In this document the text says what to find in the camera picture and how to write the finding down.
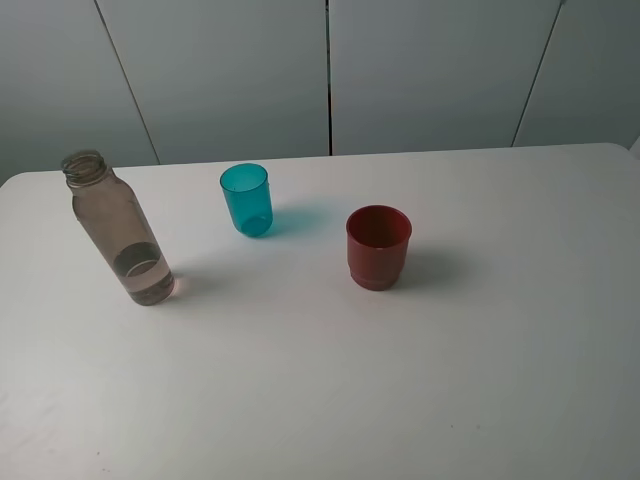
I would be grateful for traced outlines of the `translucent teal plastic cup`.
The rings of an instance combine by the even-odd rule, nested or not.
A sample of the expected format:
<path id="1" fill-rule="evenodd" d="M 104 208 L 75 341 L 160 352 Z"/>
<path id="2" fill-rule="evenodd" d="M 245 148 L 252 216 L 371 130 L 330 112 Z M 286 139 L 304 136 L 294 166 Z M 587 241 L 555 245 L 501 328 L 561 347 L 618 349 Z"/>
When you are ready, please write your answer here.
<path id="1" fill-rule="evenodd" d="M 220 185 L 236 230 L 247 237 L 265 234 L 273 223 L 273 209 L 266 169 L 255 163 L 228 168 Z"/>

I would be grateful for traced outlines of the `red plastic cup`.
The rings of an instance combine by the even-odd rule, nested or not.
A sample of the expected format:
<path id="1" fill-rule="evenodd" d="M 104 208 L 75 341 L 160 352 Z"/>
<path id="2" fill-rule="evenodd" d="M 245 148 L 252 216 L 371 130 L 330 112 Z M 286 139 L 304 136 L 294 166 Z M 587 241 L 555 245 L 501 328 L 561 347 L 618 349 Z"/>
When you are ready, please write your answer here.
<path id="1" fill-rule="evenodd" d="M 391 288 L 405 265 L 412 224 L 401 211 L 368 205 L 346 221 L 347 264 L 356 284 L 371 291 Z"/>

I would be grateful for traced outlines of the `clear smoky plastic bottle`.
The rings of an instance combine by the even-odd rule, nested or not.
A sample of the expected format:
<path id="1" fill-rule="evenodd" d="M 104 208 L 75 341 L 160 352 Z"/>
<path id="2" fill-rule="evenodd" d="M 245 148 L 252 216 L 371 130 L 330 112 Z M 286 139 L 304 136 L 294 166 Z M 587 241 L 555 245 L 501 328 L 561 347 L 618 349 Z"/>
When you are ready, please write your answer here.
<path id="1" fill-rule="evenodd" d="M 66 157 L 61 170 L 76 219 L 131 299 L 152 306 L 168 298 L 174 275 L 131 187 L 96 150 Z"/>

